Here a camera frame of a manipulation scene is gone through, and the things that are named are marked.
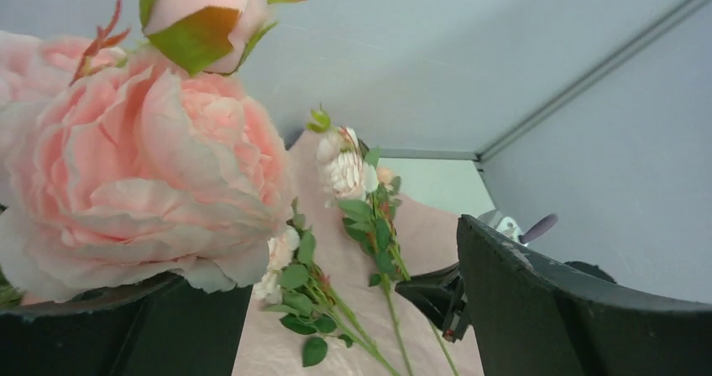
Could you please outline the pink wrapping paper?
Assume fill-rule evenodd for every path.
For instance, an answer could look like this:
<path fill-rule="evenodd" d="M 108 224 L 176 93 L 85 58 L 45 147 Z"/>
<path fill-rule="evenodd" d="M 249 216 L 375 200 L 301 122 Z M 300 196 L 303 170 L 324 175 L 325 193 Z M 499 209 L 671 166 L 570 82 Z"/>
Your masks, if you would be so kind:
<path fill-rule="evenodd" d="M 355 311 L 362 327 L 376 341 L 380 351 L 399 372 L 406 374 L 392 330 L 383 293 L 368 286 L 374 271 L 371 259 L 343 230 L 341 215 L 325 206 L 327 194 L 317 177 L 316 150 L 319 138 L 304 132 L 290 148 L 296 166 L 300 211 L 313 227 L 316 261 L 327 273 L 331 285 Z M 406 196 L 395 219 L 403 259 L 411 274 L 428 273 L 456 262 L 456 215 L 431 208 Z M 451 368 L 428 321 L 416 307 L 395 295 L 395 312 L 416 375 L 449 375 Z M 346 347 L 338 339 L 328 341 L 325 360 L 314 367 L 301 365 L 304 338 L 283 327 L 279 314 L 263 312 L 251 300 L 243 328 L 235 375 L 386 375 L 387 369 L 358 345 Z"/>

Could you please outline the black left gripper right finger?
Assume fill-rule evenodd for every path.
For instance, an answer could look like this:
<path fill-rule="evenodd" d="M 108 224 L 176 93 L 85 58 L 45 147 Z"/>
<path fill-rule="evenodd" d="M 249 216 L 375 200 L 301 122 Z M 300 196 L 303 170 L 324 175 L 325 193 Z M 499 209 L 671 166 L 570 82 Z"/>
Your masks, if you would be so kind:
<path fill-rule="evenodd" d="M 469 215 L 457 246 L 485 374 L 710 374 L 709 304 L 595 278 Z"/>

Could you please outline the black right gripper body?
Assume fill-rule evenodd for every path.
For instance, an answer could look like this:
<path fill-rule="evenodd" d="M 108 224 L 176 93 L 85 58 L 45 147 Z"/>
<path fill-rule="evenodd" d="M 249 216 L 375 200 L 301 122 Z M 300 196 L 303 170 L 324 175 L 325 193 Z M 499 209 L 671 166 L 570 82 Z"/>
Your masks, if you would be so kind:
<path fill-rule="evenodd" d="M 449 342 L 462 338 L 456 328 L 465 322 L 468 297 L 459 262 L 404 280 L 396 285 L 395 292 L 411 302 L 436 327 L 438 336 Z"/>

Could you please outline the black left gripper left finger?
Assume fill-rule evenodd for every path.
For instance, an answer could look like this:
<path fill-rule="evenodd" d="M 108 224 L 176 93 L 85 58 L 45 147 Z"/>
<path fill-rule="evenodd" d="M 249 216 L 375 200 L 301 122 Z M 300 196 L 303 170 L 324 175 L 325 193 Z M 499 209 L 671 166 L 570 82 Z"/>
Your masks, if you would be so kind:
<path fill-rule="evenodd" d="M 251 288 L 207 293 L 174 274 L 1 312 L 3 375 L 229 375 Z"/>

